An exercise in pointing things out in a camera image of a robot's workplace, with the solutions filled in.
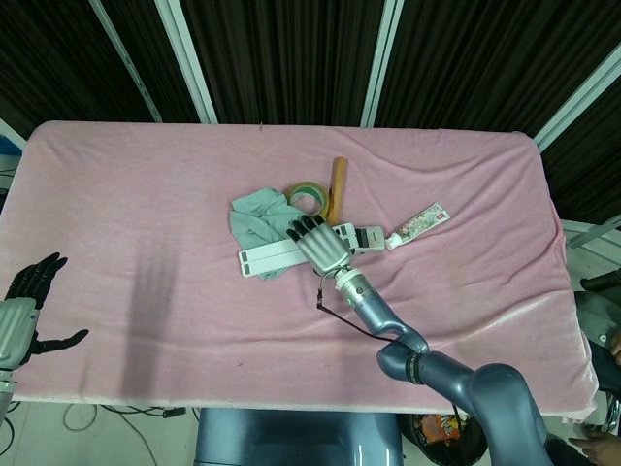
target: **wooden stick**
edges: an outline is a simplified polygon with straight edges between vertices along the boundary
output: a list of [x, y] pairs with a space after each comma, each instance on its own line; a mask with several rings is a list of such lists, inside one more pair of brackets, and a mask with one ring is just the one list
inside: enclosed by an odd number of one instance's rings
[[331, 225], [341, 223], [343, 197], [345, 194], [345, 180], [347, 179], [347, 159], [337, 157], [332, 164], [332, 180], [330, 181], [330, 207], [326, 222]]

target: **light green cloth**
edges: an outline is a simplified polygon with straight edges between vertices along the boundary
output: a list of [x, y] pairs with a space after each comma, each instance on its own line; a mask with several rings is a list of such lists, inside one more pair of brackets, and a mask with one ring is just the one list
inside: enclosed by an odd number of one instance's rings
[[[288, 238], [286, 231], [292, 220], [304, 213], [287, 204], [280, 191], [271, 187], [260, 189], [233, 202], [229, 214], [231, 233], [243, 250], [268, 245]], [[263, 280], [275, 279], [287, 268], [261, 274]]]

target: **white frame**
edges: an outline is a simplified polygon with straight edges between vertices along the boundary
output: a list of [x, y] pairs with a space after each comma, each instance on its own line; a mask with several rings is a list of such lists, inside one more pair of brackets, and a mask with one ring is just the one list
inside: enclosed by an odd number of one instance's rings
[[0, 118], [0, 136], [4, 136], [18, 148], [23, 150], [26, 147], [26, 140], [23, 139], [4, 119]]
[[385, 0], [384, 9], [381, 14], [381, 23], [377, 32], [376, 54], [371, 66], [369, 75], [369, 85], [367, 86], [367, 97], [362, 110], [360, 126], [372, 128], [376, 124], [377, 106], [379, 97], [384, 86], [386, 68], [390, 60], [392, 45], [395, 41], [395, 34], [401, 18], [401, 10], [404, 7], [404, 0]]
[[567, 246], [572, 249], [583, 249], [595, 254], [597, 257], [613, 264], [615, 267], [621, 267], [621, 231], [610, 229], [596, 238], [587, 238], [586, 242], [582, 242], [584, 236], [589, 232], [594, 232], [600, 225], [592, 225], [591, 223], [583, 223], [580, 221], [561, 220], [563, 223], [563, 231], [568, 237]]
[[120, 56], [121, 61], [125, 65], [125, 68], [127, 68], [129, 76], [132, 77], [132, 80], [134, 80], [134, 84], [138, 88], [138, 91], [143, 96], [145, 104], [147, 104], [148, 110], [150, 111], [153, 120], [161, 123], [162, 115], [160, 115], [159, 111], [157, 110], [153, 99], [148, 93], [145, 83], [143, 82], [140, 74], [138, 73], [138, 69], [134, 65], [131, 56], [129, 56], [127, 49], [123, 45], [123, 42], [120, 40], [120, 36], [116, 32], [116, 28], [114, 27], [112, 20], [108, 16], [106, 9], [102, 5], [101, 0], [88, 0], [88, 3], [90, 3], [90, 7], [95, 12], [95, 15], [99, 19], [99, 22], [101, 22], [101, 25], [106, 31], [106, 34], [108, 34], [110, 42], [113, 43], [116, 53], [118, 53], [118, 56]]
[[212, 97], [203, 76], [192, 36], [185, 22], [180, 0], [155, 0], [168, 40], [175, 52], [185, 85], [201, 123], [217, 124]]
[[621, 44], [537, 133], [534, 139], [539, 151], [546, 150], [619, 76], [621, 76]]

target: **robot finger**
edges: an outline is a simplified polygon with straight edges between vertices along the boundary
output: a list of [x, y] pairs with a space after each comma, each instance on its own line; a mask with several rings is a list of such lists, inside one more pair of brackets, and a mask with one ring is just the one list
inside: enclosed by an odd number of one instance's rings
[[14, 281], [15, 286], [11, 285], [11, 288], [13, 289], [13, 293], [12, 293], [12, 298], [23, 298], [23, 297], [27, 297], [26, 295], [23, 294], [24, 290], [26, 289], [26, 287], [28, 286], [28, 283], [30, 282], [30, 279], [32, 278], [32, 275], [34, 274], [35, 268], [37, 266], [35, 264], [29, 265], [28, 267], [26, 267], [25, 269], [23, 269], [21, 272], [19, 272], [19, 280]]
[[304, 226], [307, 227], [309, 232], [317, 227], [316, 223], [312, 221], [308, 216], [302, 216], [302, 223], [304, 223]]
[[49, 289], [51, 288], [51, 281], [56, 276], [56, 273], [67, 263], [67, 257], [63, 257], [52, 262], [43, 272], [39, 281], [35, 283], [34, 289], [32, 289], [31, 296], [37, 301], [35, 309], [43, 308], [43, 303], [48, 297]]
[[50, 267], [53, 268], [59, 256], [60, 254], [58, 252], [55, 252], [54, 254], [49, 255], [48, 257], [43, 259], [38, 264], [35, 264], [34, 269], [32, 269], [29, 274], [26, 274], [28, 280], [22, 281], [22, 287], [18, 291], [17, 296], [34, 298], [35, 290], [37, 289], [37, 286], [39, 286], [41, 279], [47, 273]]
[[307, 229], [306, 226], [304, 226], [300, 221], [298, 220], [293, 220], [293, 222], [291, 223], [291, 225], [293, 226], [293, 229], [298, 233], [298, 235], [300, 235], [301, 237], [306, 235], [307, 233], [309, 233], [309, 230]]
[[11, 282], [11, 286], [9, 286], [9, 291], [7, 291], [7, 295], [4, 298], [5, 300], [12, 299], [12, 298], [16, 297], [16, 291], [19, 288], [19, 284], [23, 280], [23, 277], [26, 275], [26, 272], [28, 272], [28, 269], [30, 269], [30, 267], [32, 267], [32, 265], [29, 265], [25, 269], [20, 270], [19, 272], [17, 272], [15, 278]]
[[65, 338], [64, 340], [45, 340], [43, 342], [36, 341], [33, 346], [32, 353], [43, 354], [50, 351], [66, 350], [67, 348], [77, 345], [86, 337], [86, 335], [88, 335], [88, 330], [84, 328], [72, 337]]
[[300, 241], [300, 235], [298, 235], [298, 233], [293, 231], [291, 228], [287, 230], [287, 235], [293, 240], [294, 243]]

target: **floor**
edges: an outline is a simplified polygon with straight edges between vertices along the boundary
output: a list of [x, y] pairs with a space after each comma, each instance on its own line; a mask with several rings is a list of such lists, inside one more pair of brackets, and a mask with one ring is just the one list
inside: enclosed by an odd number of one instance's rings
[[[614, 268], [587, 251], [568, 251], [568, 269], [574, 289], [579, 289], [580, 278], [595, 277]], [[600, 398], [598, 405], [600, 408], [592, 415], [594, 422], [603, 419], [605, 400]], [[155, 464], [139, 434], [119, 415], [101, 408], [95, 413], [95, 407], [90, 405], [22, 403], [8, 419], [15, 426], [16, 437], [13, 446], [0, 456], [0, 466]], [[191, 410], [172, 418], [133, 415], [126, 419], [148, 442], [156, 466], [192, 464], [198, 422]], [[85, 427], [91, 421], [92, 425], [83, 431], [71, 430]], [[560, 437], [579, 435], [579, 426], [565, 424], [558, 417], [547, 417], [545, 422], [548, 430]], [[5, 422], [0, 429], [0, 450], [9, 440], [10, 429]], [[407, 440], [404, 440], [404, 456], [406, 466], [432, 464]], [[491, 464], [489, 455], [478, 464]]]

